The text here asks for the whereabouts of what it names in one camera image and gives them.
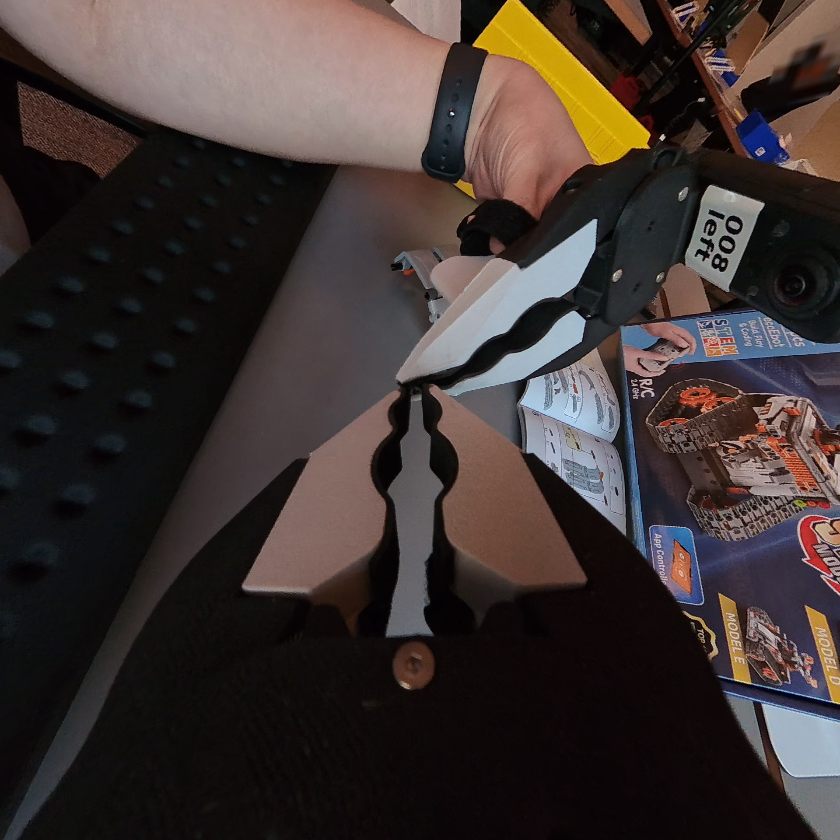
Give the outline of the person's left forearm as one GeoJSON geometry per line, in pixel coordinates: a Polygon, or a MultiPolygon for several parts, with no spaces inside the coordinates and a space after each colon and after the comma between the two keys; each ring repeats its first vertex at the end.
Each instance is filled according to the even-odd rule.
{"type": "Polygon", "coordinates": [[[418,172],[449,45],[353,2],[2,1],[98,98],[298,161],[418,172]]]}

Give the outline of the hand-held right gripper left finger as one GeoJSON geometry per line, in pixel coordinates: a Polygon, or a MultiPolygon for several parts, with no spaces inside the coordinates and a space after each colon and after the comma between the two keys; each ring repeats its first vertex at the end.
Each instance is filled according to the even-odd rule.
{"type": "Polygon", "coordinates": [[[388,490],[409,414],[409,392],[393,392],[312,452],[245,592],[335,606],[361,634],[385,632],[399,564],[388,490]]]}

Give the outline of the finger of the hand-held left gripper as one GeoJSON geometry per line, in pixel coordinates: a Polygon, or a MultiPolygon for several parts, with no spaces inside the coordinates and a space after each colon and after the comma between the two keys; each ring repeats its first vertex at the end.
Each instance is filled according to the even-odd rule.
{"type": "Polygon", "coordinates": [[[490,259],[426,332],[396,375],[401,384],[459,368],[522,314],[576,287],[595,251],[591,219],[527,268],[490,259]]]}
{"type": "Polygon", "coordinates": [[[574,308],[531,308],[502,335],[484,342],[458,368],[431,374],[430,384],[458,390],[527,378],[583,339],[586,320],[574,308]]]}

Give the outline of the grey desk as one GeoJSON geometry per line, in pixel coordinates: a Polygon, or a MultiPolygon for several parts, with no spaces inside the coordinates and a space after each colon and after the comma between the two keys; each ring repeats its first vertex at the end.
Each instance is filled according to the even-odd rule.
{"type": "Polygon", "coordinates": [[[429,328],[386,277],[455,237],[425,175],[333,174],[2,838],[812,838],[634,546],[524,455],[586,584],[427,625],[443,488],[410,396],[385,632],[245,578],[312,452],[429,328]]]}

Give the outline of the person's left hand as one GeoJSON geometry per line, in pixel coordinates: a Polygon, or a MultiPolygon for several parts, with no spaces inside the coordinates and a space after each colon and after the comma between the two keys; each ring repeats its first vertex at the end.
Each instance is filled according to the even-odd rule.
{"type": "Polygon", "coordinates": [[[562,184],[592,163],[569,113],[530,66],[486,58],[465,144],[476,200],[512,201],[540,219],[562,184]]]}

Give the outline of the black wristband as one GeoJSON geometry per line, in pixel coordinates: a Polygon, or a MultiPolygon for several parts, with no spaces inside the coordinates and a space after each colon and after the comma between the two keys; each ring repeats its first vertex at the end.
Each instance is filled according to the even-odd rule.
{"type": "Polygon", "coordinates": [[[455,184],[465,174],[466,134],[487,55],[472,45],[449,48],[422,155],[424,171],[437,180],[455,184]]]}

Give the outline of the grey brick assembly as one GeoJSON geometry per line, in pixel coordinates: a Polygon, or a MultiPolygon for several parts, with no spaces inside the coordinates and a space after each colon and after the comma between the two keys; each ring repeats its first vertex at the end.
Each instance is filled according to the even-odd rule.
{"type": "Polygon", "coordinates": [[[420,280],[425,289],[424,297],[427,301],[431,323],[439,320],[448,308],[448,301],[434,284],[433,270],[446,259],[456,256],[459,256],[457,244],[403,251],[391,263],[392,271],[402,272],[405,276],[416,275],[416,278],[420,280]]]}

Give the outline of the instruction booklet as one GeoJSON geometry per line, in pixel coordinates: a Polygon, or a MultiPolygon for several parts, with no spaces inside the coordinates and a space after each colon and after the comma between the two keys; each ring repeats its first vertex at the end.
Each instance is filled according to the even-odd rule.
{"type": "Polygon", "coordinates": [[[622,412],[599,353],[530,379],[518,410],[523,450],[625,533],[624,471],[613,444],[622,412]]]}

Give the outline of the blue storage bin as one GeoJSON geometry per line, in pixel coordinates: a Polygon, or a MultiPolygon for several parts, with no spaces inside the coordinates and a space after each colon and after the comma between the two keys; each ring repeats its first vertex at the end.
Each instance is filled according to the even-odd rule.
{"type": "Polygon", "coordinates": [[[752,110],[736,131],[742,147],[752,159],[774,165],[783,165],[790,159],[780,137],[760,111],[752,110]]]}

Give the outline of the blue toy box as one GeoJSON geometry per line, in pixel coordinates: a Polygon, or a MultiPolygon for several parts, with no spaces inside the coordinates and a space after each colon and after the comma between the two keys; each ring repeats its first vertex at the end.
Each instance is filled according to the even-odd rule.
{"type": "Polygon", "coordinates": [[[622,328],[633,538],[740,697],[838,718],[839,363],[756,311],[622,328]]]}

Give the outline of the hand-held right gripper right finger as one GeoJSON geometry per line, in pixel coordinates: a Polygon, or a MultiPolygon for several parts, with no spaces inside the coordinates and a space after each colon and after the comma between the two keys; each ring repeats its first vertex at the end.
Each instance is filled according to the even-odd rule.
{"type": "Polygon", "coordinates": [[[476,625],[527,592],[586,576],[521,450],[435,385],[425,385],[430,467],[443,484],[427,560],[427,625],[476,625]]]}

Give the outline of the white rounded object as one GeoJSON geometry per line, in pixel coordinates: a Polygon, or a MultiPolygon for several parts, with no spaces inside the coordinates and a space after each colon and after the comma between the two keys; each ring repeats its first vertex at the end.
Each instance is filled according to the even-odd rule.
{"type": "Polygon", "coordinates": [[[839,776],[839,722],[763,705],[773,749],[787,774],[798,779],[839,776]]]}

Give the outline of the yellow plastic bin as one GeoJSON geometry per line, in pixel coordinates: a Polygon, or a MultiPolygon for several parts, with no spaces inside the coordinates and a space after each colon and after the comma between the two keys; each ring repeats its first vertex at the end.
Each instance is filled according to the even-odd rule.
{"type": "Polygon", "coordinates": [[[649,130],[580,61],[547,22],[557,2],[461,3],[463,40],[493,56],[519,60],[535,69],[570,114],[594,163],[618,160],[648,146],[649,130]]]}

